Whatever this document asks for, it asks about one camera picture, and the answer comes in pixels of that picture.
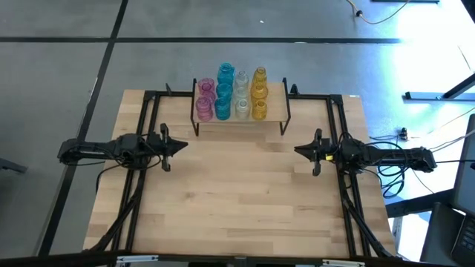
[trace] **desk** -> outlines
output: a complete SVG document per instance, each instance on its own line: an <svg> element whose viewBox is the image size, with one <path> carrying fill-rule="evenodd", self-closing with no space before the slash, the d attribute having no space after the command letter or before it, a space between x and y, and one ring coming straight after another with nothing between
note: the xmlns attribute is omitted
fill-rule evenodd
<svg viewBox="0 0 475 267"><path fill-rule="evenodd" d="M135 132L143 94L124 92L112 138ZM343 100L350 133L366 142L361 100ZM203 125L195 136L190 104L187 97L160 98L157 125L166 123L170 136L189 145L171 159L171 172L147 171L133 252L348 257L335 166L322 162L320 176L313 177L312 164L293 151L309 143L316 128L330 136L325 102L291 99L292 119L284 136L276 124L254 122ZM84 248L93 246L117 217L125 174L115 168L102 176ZM395 254L378 179L361 174L358 181L367 224ZM126 222L120 248L127 230ZM361 254L354 222L353 232Z"/></svg>

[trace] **wooden table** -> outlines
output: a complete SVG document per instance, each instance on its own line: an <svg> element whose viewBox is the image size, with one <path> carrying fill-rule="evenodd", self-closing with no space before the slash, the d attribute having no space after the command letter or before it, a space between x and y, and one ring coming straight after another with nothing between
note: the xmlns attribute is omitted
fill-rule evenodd
<svg viewBox="0 0 475 267"><path fill-rule="evenodd" d="M143 93L124 92L112 138L135 132ZM322 162L321 174L313 177L312 164L293 151L309 143L316 128L330 136L324 101L291 99L292 120L284 136L275 124L228 123L203 125L196 137L190 104L187 97L160 98L157 125L165 122L170 136L189 146L171 159L171 172L147 171L134 252L348 257L335 166ZM344 96L344 109L350 133L367 142L361 100ZM102 176L85 248L115 220L125 174L115 168ZM361 174L358 182L367 224L395 254L378 179ZM121 248L127 230L126 223ZM353 230L361 254L354 222Z"/></svg>

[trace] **gray floor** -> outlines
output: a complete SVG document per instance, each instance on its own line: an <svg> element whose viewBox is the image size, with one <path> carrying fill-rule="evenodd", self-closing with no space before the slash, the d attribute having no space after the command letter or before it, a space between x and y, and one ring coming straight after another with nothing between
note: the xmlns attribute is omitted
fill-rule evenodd
<svg viewBox="0 0 475 267"><path fill-rule="evenodd" d="M400 6L369 0L356 4L374 20ZM119 6L119 0L0 0L0 36L108 36ZM451 118L474 104L408 104L401 95L407 90L445 91L471 75L465 51L459 49L465 41L461 32L467 32L456 29L472 31L472 26L461 4L453 0L410 4L394 20L375 26L353 20L345 0L130 1L120 36L412 38L417 42L117 44L87 139L110 138L124 89L164 90L167 82L173 90L191 90L192 78L214 76L225 61L249 72L264 65L269 80L285 76L305 93L361 95L373 135L393 133L402 126L428 132L439 124L441 111L451 111ZM56 159L58 148L76 135L104 50L104 44L0 44L4 126L0 157L29 166L25 175L0 172L0 257L33 253L63 170ZM94 204L94 180L101 168L76 172L53 253L81 250ZM404 191L411 192L404 197L424 194L410 188Z"/></svg>

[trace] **white cable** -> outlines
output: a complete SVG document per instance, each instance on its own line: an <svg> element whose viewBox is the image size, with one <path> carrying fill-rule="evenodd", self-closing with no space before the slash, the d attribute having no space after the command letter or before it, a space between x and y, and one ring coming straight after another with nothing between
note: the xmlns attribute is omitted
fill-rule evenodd
<svg viewBox="0 0 475 267"><path fill-rule="evenodd" d="M452 140L452 141L448 141L448 142L445 142L445 143L443 143L443 144L441 144L441 145L437 145L436 147L431 148L431 150L435 149L434 151L432 151L432 153L437 152L437 151L439 151L439 150L442 150L442 149L444 149L444 148L446 148L446 147L448 147L448 146L451 146L451 145L455 144L456 142L458 142L458 141L460 141L460 140L463 140L463 139L469 137L469 136L472 135L472 134L475 134L475 130L472 130L472 131L468 132L466 135L461 136L461 137L459 137L459 138L456 138L456 139L454 139L454 140Z"/></svg>
<svg viewBox="0 0 475 267"><path fill-rule="evenodd" d="M368 24L371 24L371 25L375 25L375 24L380 24L380 23L382 23L382 22L385 22L385 21L387 21L388 19L391 19L392 17L394 17L394 15L396 15L399 11L401 11L401 9L402 9L403 7L406 6L406 4L409 4L410 0L406 0L406 2L405 2L398 10L396 10L396 12L393 13L393 15L388 16L386 19L382 19L382 20L380 20L379 22L370 22L370 21L368 21L368 20L364 17L363 11L362 11L362 10L359 10L359 9L356 7L355 3L353 3L351 0L347 0L347 2L351 4L351 6L352 6L352 8L354 9L354 11L356 11L356 15L359 16L359 17L361 17L361 18L364 20L364 22L366 22L366 23L368 23Z"/></svg>

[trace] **concrete floor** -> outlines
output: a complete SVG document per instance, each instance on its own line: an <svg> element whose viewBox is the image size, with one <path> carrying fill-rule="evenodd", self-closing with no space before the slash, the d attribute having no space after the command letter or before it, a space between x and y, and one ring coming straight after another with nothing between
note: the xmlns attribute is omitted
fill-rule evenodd
<svg viewBox="0 0 475 267"><path fill-rule="evenodd" d="M356 4L374 20L400 6L369 0ZM119 6L120 0L0 0L0 36L109 36ZM361 95L367 125L374 136L394 133L400 127L427 133L440 122L464 113L473 103L408 104L401 95L408 90L442 92L472 74L470 66L475 66L475 60L466 55L475 54L473 47L461 46L469 33L474 33L473 22L462 5L453 0L441 0L439 5L410 4L395 19L374 26L354 20L345 0L130 1L119 36L416 41L117 44L87 139L110 138L124 89L164 90L167 82L173 90L191 90L192 78L215 75L221 62L231 62L247 71L264 65L269 80L285 76L303 93ZM25 175L0 172L0 257L34 253L63 170L56 159L57 151L62 141L76 135L104 51L105 44L0 44L0 122L4 126L0 157L29 166ZM465 131L466 120L462 118L458 123L459 133ZM434 142L446 138L440 135ZM82 249L94 204L94 183L101 169L98 165L76 171L52 253ZM453 183L446 177L427 179L433 190L440 191ZM412 179L401 196L426 193Z"/></svg>

